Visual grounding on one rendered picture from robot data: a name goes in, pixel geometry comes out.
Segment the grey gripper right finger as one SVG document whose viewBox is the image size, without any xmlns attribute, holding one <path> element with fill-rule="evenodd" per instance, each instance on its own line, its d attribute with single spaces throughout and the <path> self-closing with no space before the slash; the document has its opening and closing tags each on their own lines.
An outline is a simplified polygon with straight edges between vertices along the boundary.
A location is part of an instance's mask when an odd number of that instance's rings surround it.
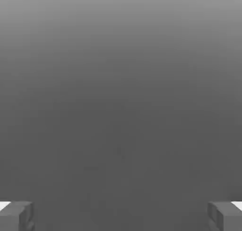
<svg viewBox="0 0 242 231">
<path fill-rule="evenodd" d="M 208 231 L 242 231 L 242 201 L 208 202 Z"/>
</svg>

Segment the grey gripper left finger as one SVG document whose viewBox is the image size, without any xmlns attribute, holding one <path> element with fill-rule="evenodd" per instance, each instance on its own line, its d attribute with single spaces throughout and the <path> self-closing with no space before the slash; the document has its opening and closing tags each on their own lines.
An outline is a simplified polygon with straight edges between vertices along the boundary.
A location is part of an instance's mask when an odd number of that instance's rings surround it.
<svg viewBox="0 0 242 231">
<path fill-rule="evenodd" d="M 13 201 L 0 211 L 0 231 L 35 231 L 35 205 Z"/>
</svg>

